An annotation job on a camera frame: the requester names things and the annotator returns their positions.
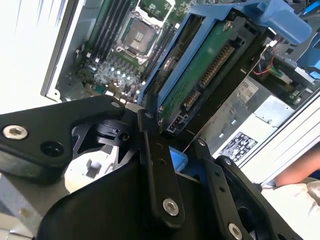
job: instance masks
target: red wire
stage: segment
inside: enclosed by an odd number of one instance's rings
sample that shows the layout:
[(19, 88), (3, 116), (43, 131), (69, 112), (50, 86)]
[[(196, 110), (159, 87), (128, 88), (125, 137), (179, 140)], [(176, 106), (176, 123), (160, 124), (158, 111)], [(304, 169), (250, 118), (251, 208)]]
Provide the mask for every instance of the red wire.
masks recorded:
[(266, 69), (265, 69), (265, 70), (263, 70), (262, 72), (256, 72), (256, 71), (254, 71), (254, 70), (253, 70), (253, 73), (254, 73), (255, 75), (262, 75), (262, 74), (267, 73), (267, 72), (268, 72), (268, 70), (269, 70), (269, 68), (270, 68), (270, 67), (272, 67), (272, 66), (274, 65), (274, 58), (275, 58), (275, 55), (276, 55), (276, 51), (274, 50), (274, 53), (273, 53), (273, 56), (272, 56), (272, 58), (271, 58), (270, 64), (269, 64), (269, 66), (267, 66), (267, 67), (266, 67)]
[(262, 74), (267, 73), (267, 72), (268, 72), (268, 69), (269, 69), (269, 68), (267, 68), (266, 70), (264, 70), (264, 71), (262, 71), (262, 72), (256, 72), (256, 71), (253, 70), (253, 73), (254, 73), (255, 75), (262, 75)]

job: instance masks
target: warning label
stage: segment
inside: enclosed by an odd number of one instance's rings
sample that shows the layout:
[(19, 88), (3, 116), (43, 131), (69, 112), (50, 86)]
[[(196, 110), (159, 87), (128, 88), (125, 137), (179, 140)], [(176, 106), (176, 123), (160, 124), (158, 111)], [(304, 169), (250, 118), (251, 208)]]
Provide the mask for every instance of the warning label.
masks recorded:
[(246, 104), (257, 91), (258, 87), (245, 78), (236, 89), (236, 95)]
[(219, 152), (232, 159), (239, 161), (247, 152), (249, 152), (258, 142), (249, 136), (239, 132), (223, 149)]

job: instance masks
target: blue plastic part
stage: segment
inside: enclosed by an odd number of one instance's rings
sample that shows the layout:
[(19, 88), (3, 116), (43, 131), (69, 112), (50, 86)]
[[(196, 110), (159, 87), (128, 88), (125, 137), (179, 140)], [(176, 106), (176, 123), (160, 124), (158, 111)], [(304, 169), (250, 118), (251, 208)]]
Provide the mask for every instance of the blue plastic part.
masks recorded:
[(188, 157), (184, 153), (169, 147), (174, 170), (180, 172), (188, 163)]
[(175, 66), (174, 71), (161, 88), (158, 94), (158, 107), (160, 107), (174, 85), (177, 83), (215, 23), (217, 21), (223, 21), (232, 9), (236, 9), (244, 13), (249, 19), (259, 26), (272, 28), (277, 34), (292, 44), (302, 43), (312, 32), (311, 27), (299, 18), (294, 13), (294, 10), (283, 0), (251, 0), (244, 3), (194, 5), (190, 9), (188, 15), (184, 18), (180, 28), (173, 37), (169, 47), (164, 52), (161, 60), (151, 72), (143, 91), (141, 91), (141, 94), (139, 95), (138, 102), (140, 103), (142, 101), (145, 89), (148, 87), (158, 69), (161, 67), (163, 61), (166, 59), (190, 15), (203, 16), (205, 19), (190, 45), (184, 52), (181, 60)]
[(310, 6), (308, 6), (308, 7), (305, 9), (303, 15), (311, 12), (313, 9), (315, 9), (315, 8), (318, 7), (318, 6), (320, 6), (320, 1), (316, 1), (316, 2), (312, 3)]
[[(308, 66), (314, 67), (320, 70), (320, 33), (317, 33), (312, 39), (308, 49), (304, 54), (296, 61), (298, 66)], [(320, 74), (316, 71), (310, 73), (310, 75), (316, 79), (320, 80)]]

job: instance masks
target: person's arm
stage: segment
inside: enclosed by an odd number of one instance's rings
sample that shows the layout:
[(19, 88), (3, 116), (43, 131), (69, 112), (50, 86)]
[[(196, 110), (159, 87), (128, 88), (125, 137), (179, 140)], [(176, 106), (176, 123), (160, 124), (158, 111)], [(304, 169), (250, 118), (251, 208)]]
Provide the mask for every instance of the person's arm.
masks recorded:
[(320, 169), (320, 144), (316, 144), (312, 149), (298, 158), (294, 163), (287, 167), (283, 172), (275, 177), (277, 187), (297, 184), (310, 176), (313, 172)]

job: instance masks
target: silver screw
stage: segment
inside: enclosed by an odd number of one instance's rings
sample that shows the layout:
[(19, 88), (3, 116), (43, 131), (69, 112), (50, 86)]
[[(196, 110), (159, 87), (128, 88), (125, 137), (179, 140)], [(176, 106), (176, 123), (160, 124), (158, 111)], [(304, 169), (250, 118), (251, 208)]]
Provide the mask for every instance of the silver screw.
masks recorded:
[(18, 125), (6, 126), (3, 129), (2, 133), (7, 139), (12, 140), (22, 140), (28, 136), (27, 129), (25, 129), (23, 126)]
[(230, 159), (225, 158), (225, 159), (224, 159), (224, 161), (225, 161), (225, 163), (226, 163), (226, 164), (231, 165), (231, 161), (230, 161)]
[(201, 140), (201, 139), (198, 140), (198, 143), (203, 147), (206, 145), (205, 142), (203, 140)]
[(161, 117), (159, 120), (158, 120), (158, 125), (160, 126), (162, 123), (163, 123), (164, 119)]
[(162, 113), (163, 110), (164, 110), (164, 106), (161, 105), (158, 109), (158, 113)]
[(162, 202), (163, 209), (171, 216), (175, 217), (179, 213), (179, 207), (171, 198), (166, 198)]
[(236, 239), (236, 240), (242, 240), (242, 233), (240, 231), (240, 229), (237, 227), (237, 225), (233, 224), (233, 223), (229, 223), (229, 231), (232, 234), (232, 236)]
[(145, 112), (145, 113), (144, 113), (144, 115), (145, 115), (146, 117), (148, 117), (148, 118), (152, 119), (152, 115), (151, 115), (151, 113), (149, 113), (149, 112)]
[(226, 24), (223, 26), (223, 31), (227, 31), (229, 28), (232, 28), (231, 21), (227, 21)]
[(114, 106), (114, 107), (116, 107), (116, 108), (120, 108), (119, 103), (116, 103), (115, 101), (112, 101), (112, 102), (111, 102), (111, 105)]

